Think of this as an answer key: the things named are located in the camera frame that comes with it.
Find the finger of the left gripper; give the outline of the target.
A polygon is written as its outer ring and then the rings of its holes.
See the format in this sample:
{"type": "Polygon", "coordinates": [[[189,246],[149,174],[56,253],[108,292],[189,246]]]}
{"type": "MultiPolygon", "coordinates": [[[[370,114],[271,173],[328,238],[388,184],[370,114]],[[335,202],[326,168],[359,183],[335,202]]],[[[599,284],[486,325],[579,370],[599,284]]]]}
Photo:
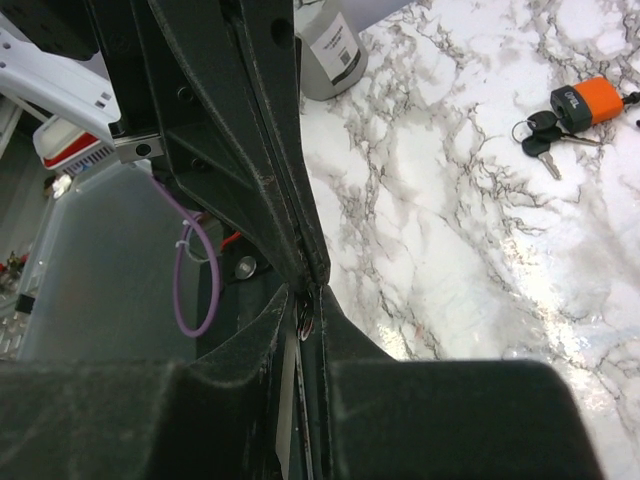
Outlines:
{"type": "Polygon", "coordinates": [[[284,175],[284,189],[299,232],[307,281],[328,283],[330,260],[304,155],[299,115],[299,51],[291,1],[242,1],[252,83],[261,115],[284,175]]]}
{"type": "Polygon", "coordinates": [[[249,2],[153,1],[151,12],[204,114],[163,127],[167,139],[213,163],[213,174],[186,174],[181,187],[239,230],[287,283],[305,287],[300,201],[287,179],[298,136],[279,132],[255,48],[266,19],[249,2]]]}

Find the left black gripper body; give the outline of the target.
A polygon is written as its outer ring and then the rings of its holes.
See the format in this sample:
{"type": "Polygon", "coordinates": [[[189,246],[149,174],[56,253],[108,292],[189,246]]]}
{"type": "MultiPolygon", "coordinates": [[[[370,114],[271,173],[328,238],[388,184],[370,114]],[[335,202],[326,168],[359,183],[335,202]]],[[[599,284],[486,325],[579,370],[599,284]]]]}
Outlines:
{"type": "Polygon", "coordinates": [[[88,1],[86,9],[119,109],[109,131],[120,160],[165,163],[145,43],[159,32],[149,3],[88,1]]]}

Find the single small silver key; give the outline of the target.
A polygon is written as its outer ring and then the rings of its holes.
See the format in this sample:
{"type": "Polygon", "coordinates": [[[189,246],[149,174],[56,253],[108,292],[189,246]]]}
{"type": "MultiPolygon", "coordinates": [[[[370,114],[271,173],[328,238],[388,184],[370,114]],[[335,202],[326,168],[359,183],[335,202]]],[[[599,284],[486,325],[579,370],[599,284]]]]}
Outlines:
{"type": "Polygon", "coordinates": [[[296,300],[297,337],[305,341],[312,329],[314,322],[314,300],[308,293],[300,294],[296,300]]]}

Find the orange black padlock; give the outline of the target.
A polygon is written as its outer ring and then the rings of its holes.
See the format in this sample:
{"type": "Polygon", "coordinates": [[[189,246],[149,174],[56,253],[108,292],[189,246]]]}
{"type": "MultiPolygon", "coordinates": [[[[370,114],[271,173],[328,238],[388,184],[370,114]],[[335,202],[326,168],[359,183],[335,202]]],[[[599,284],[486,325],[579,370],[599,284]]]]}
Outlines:
{"type": "Polygon", "coordinates": [[[639,103],[639,92],[621,95],[604,77],[566,85],[550,93],[552,111],[572,134],[588,130],[621,115],[627,106],[639,103]]]}

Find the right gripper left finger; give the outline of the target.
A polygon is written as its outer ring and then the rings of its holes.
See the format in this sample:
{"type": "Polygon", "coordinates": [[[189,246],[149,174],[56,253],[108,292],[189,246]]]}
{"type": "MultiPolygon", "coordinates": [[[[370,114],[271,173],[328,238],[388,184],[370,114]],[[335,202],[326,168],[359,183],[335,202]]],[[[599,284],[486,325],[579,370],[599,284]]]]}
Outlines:
{"type": "Polygon", "coordinates": [[[290,289],[198,360],[5,362],[5,479],[282,479],[290,289]]]}

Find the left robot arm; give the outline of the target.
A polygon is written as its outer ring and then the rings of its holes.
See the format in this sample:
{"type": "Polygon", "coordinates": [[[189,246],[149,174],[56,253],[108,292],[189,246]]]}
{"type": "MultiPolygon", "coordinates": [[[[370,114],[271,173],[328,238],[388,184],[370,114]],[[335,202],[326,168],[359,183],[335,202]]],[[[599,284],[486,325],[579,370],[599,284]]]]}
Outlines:
{"type": "Polygon", "coordinates": [[[5,1],[1,90],[151,158],[284,281],[328,282],[289,1],[5,1]]]}

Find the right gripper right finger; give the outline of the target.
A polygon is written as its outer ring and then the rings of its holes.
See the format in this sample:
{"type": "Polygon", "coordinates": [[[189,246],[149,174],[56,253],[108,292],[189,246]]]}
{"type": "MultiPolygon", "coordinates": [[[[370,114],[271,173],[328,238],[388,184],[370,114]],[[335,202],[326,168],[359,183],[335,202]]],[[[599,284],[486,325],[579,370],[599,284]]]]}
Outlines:
{"type": "Polygon", "coordinates": [[[532,360],[391,358],[324,289],[318,303],[329,479],[600,479],[573,396],[532,360]]]}

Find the black headed key bunch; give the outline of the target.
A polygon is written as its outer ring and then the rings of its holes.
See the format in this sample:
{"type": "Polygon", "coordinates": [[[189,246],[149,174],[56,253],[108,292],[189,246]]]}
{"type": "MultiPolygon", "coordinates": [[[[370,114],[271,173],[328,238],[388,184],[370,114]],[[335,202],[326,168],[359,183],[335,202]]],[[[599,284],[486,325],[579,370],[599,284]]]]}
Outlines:
{"type": "Polygon", "coordinates": [[[536,112],[516,122],[511,129],[511,137],[527,157],[539,160],[557,181],[562,179],[562,175],[551,155],[553,144],[570,142],[585,146],[600,145],[597,140],[565,131],[560,126],[559,118],[550,110],[536,112]]]}

